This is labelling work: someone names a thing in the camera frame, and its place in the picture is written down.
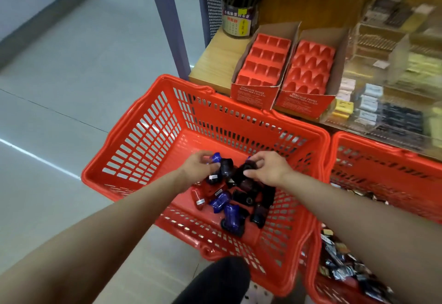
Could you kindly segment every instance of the metal post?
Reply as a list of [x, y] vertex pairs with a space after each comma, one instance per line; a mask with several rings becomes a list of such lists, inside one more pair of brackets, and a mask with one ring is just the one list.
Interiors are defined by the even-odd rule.
[[199, 0], [199, 8], [201, 10], [202, 31], [204, 34], [204, 43], [207, 45], [210, 43], [212, 36], [210, 35], [210, 22], [209, 22], [209, 6], [207, 0]]
[[191, 67], [187, 57], [186, 45], [184, 44], [183, 32], [181, 31], [180, 19], [176, 11], [175, 0], [155, 0], [155, 4], [157, 5], [178, 75], [180, 78], [188, 80]]

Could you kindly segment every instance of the hand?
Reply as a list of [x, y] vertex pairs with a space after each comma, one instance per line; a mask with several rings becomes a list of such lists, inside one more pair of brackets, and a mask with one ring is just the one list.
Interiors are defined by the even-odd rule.
[[219, 169], [219, 163], [207, 164], [207, 162], [209, 162], [209, 157], [212, 155], [213, 152], [211, 151], [198, 151], [189, 156], [182, 164], [180, 170], [185, 176], [187, 186], [202, 181]]
[[258, 169], [245, 170], [244, 175], [268, 186], [280, 187], [283, 176], [292, 171], [285, 158], [277, 152], [258, 152], [250, 160], [256, 162]]

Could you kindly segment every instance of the person's left hand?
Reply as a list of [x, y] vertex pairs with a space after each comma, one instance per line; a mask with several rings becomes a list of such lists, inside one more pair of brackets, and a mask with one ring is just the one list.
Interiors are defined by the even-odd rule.
[[188, 186], [202, 181], [219, 169], [219, 163], [207, 164], [209, 157], [212, 155], [213, 152], [211, 151], [198, 151], [189, 156], [182, 164], [180, 170], [183, 172], [183, 175], [185, 175], [186, 184]]

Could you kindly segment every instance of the basket bottom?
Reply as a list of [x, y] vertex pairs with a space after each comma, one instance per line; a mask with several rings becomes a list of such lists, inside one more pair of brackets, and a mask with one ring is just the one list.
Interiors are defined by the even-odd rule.
[[[156, 177], [161, 177], [177, 169], [191, 154], [201, 149], [220, 152], [221, 156], [231, 158], [237, 166], [244, 163], [248, 157], [248, 155], [230, 145], [220, 144], [212, 138], [184, 129], [173, 143], [163, 164], [158, 168]], [[213, 190], [217, 190], [218, 188], [219, 186], [213, 186]], [[220, 224], [221, 219], [224, 218], [224, 212], [213, 213], [213, 208], [209, 205], [204, 206], [201, 211], [197, 210], [191, 197], [191, 189], [175, 197], [171, 206], [181, 209], [183, 212], [200, 219], [218, 230], [222, 230]], [[261, 230], [258, 229], [255, 224], [247, 220], [241, 241], [250, 246], [254, 246], [258, 241], [260, 232]]]

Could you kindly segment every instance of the person's right arm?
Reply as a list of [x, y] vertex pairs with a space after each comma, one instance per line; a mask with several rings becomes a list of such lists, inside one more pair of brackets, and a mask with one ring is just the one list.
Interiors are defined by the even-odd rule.
[[404, 303], [442, 303], [442, 226], [295, 172], [275, 152], [244, 174], [294, 195]]

